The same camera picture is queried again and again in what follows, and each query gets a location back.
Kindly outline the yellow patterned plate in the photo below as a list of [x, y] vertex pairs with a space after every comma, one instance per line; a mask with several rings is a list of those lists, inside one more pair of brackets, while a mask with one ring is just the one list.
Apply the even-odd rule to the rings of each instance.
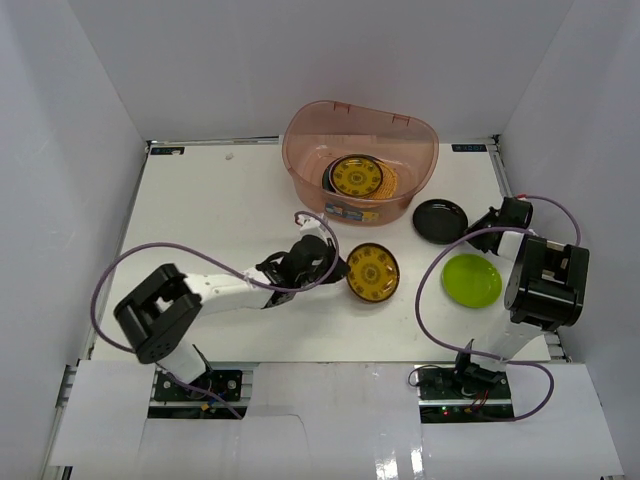
[[337, 159], [328, 170], [328, 181], [342, 195], [364, 198], [376, 192], [383, 183], [379, 162], [369, 155], [347, 155]]
[[357, 245], [346, 260], [350, 271], [347, 285], [353, 294], [366, 303], [389, 300], [400, 283], [399, 264], [394, 255], [377, 243]]

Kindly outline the black plate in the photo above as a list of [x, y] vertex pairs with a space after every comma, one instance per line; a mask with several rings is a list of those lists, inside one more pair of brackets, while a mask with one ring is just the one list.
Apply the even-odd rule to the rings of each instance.
[[430, 199], [420, 203], [412, 215], [416, 233], [436, 245], [449, 245], [459, 240], [468, 228], [468, 217], [456, 203]]

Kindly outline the lime green plate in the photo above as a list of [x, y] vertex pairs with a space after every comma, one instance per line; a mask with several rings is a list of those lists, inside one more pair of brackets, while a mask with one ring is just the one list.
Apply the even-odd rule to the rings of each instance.
[[502, 293], [498, 269], [474, 254], [460, 254], [449, 259], [441, 272], [441, 284], [451, 300], [473, 309], [493, 305]]

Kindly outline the blue-grey glazed plate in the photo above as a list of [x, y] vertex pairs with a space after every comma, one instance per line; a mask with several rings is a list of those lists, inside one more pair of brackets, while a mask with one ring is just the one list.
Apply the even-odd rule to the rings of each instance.
[[332, 186], [332, 184], [331, 184], [331, 180], [330, 180], [330, 173], [331, 173], [331, 169], [332, 169], [332, 165], [331, 165], [331, 164], [329, 164], [329, 165], [325, 168], [325, 170], [324, 170], [324, 172], [323, 172], [323, 175], [322, 175], [321, 185], [322, 185], [322, 188], [323, 188], [324, 190], [329, 191], [329, 192], [331, 192], [331, 193], [334, 193], [334, 192], [335, 192], [335, 189], [334, 189], [334, 187]]

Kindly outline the woven bamboo tray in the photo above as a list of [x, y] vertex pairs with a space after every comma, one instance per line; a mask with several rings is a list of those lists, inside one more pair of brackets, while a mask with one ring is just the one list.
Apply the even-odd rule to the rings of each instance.
[[378, 163], [382, 171], [382, 180], [380, 187], [375, 191], [376, 199], [392, 198], [398, 188], [398, 174], [387, 163], [380, 161]]

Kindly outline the pink translucent plastic bin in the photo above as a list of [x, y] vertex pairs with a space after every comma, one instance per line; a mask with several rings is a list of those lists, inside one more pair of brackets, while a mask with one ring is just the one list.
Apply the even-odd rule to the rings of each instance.
[[[322, 188], [325, 168], [347, 155], [369, 155], [392, 167], [398, 188], [389, 199], [331, 193]], [[330, 219], [357, 226], [385, 225], [407, 210], [432, 177], [439, 139], [426, 122], [337, 101], [301, 108], [283, 139], [282, 158], [299, 199]]]

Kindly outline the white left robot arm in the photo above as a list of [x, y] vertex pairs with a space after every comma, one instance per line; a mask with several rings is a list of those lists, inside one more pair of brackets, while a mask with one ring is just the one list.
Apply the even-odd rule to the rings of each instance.
[[197, 318], [274, 308], [301, 288], [334, 284], [349, 272], [332, 240], [305, 235], [238, 277], [186, 274], [163, 264], [116, 305], [114, 316], [140, 363], [161, 367], [188, 398], [199, 399], [212, 377], [204, 357], [184, 339]]

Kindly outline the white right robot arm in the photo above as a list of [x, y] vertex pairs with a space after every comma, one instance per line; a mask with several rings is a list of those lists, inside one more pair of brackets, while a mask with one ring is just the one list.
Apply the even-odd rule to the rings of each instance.
[[511, 260], [513, 268], [505, 288], [504, 308], [477, 340], [459, 353], [451, 374], [453, 390], [472, 399], [506, 382], [506, 362], [533, 339], [579, 319], [585, 300], [590, 252], [578, 243], [561, 244], [526, 229], [533, 205], [524, 198], [505, 197], [500, 208], [489, 212], [467, 229], [469, 233], [489, 228], [468, 242], [474, 248]]

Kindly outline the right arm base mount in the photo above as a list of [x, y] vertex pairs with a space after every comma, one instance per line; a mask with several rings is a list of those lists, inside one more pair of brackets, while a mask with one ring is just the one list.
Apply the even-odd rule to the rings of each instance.
[[499, 372], [493, 384], [462, 382], [452, 366], [426, 364], [414, 367], [407, 383], [417, 393], [423, 425], [506, 422], [515, 417], [505, 372]]

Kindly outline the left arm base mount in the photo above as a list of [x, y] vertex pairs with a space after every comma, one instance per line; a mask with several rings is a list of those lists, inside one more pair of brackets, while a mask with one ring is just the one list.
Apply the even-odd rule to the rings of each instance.
[[238, 369], [207, 371], [190, 388], [176, 384], [164, 371], [154, 377], [147, 417], [164, 420], [241, 420], [250, 385]]

